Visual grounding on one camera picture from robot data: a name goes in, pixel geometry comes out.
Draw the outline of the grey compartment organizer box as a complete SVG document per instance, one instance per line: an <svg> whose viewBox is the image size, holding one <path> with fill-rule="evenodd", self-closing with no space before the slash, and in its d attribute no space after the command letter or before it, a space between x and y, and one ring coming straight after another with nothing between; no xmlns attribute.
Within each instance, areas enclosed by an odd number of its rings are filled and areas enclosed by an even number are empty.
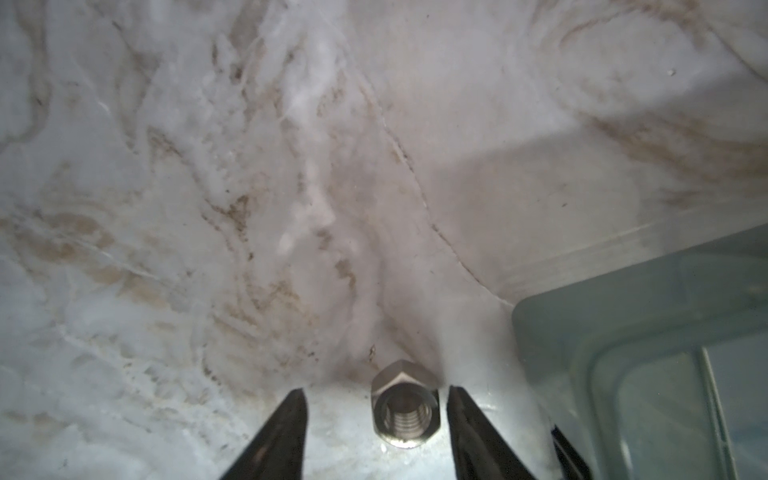
<svg viewBox="0 0 768 480"><path fill-rule="evenodd" d="M595 479L767 475L767 229L520 301L528 382Z"/></svg>

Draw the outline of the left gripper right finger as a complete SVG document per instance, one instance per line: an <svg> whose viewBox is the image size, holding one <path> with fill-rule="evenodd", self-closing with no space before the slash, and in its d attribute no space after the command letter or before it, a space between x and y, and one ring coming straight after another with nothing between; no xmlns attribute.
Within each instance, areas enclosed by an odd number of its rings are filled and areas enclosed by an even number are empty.
<svg viewBox="0 0 768 480"><path fill-rule="evenodd" d="M447 417L457 479L534 479L463 387L449 388Z"/></svg>

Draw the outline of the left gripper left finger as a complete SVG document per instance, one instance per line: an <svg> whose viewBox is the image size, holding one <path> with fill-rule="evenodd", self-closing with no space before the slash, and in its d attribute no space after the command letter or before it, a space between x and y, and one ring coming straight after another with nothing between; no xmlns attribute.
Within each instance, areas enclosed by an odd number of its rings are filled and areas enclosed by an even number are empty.
<svg viewBox="0 0 768 480"><path fill-rule="evenodd" d="M291 390L221 479L301 479L308 419L304 391Z"/></svg>

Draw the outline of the silver hex nut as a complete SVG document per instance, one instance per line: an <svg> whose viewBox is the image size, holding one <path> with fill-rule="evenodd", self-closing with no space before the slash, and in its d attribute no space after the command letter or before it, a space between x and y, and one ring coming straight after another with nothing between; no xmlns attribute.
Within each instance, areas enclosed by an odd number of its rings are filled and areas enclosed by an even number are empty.
<svg viewBox="0 0 768 480"><path fill-rule="evenodd" d="M425 443L441 425L439 386L435 375L408 360L381 370L371 384L375 433L396 448Z"/></svg>

